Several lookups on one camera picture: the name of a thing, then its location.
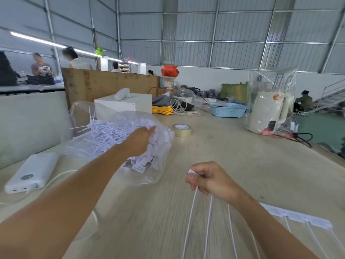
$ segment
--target blue plastic basket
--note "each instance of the blue plastic basket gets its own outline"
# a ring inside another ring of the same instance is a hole
[[[241,118],[247,110],[245,105],[228,103],[228,107],[214,106],[216,103],[210,103],[211,113],[217,117],[235,117]]]

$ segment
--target gray t-shirt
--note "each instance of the gray t-shirt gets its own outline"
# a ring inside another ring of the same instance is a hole
[[[41,73],[38,74],[40,76],[51,75],[49,71],[52,71],[51,66],[47,63],[44,63],[42,65],[39,63],[33,63],[31,65],[31,70],[34,75],[37,75],[37,70],[40,70]]]

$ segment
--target person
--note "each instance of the person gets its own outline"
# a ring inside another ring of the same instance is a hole
[[[146,152],[155,129],[136,129],[123,143],[0,223],[1,258],[62,258],[116,170],[129,157]],[[187,174],[190,188],[194,191],[198,186],[203,194],[212,194],[237,209],[267,259],[317,259],[216,162],[198,163],[191,169],[198,175]]]
[[[118,62],[113,62],[112,66],[114,69],[112,69],[112,72],[121,72],[121,70],[119,69],[119,63]]]
[[[297,98],[294,103],[294,112],[298,111],[307,112],[313,106],[313,98],[310,97],[309,91],[304,90],[301,95],[302,97]]]
[[[63,56],[69,61],[69,68],[92,70],[92,66],[80,59],[72,47],[66,47],[63,49]]]
[[[31,65],[31,71],[34,76],[52,76],[54,72],[51,66],[45,63],[39,53],[32,54],[33,59],[36,63]]]

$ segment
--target orange bag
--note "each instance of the orange bag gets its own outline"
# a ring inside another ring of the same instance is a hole
[[[179,73],[177,65],[164,65],[162,68],[163,76],[177,77]]]

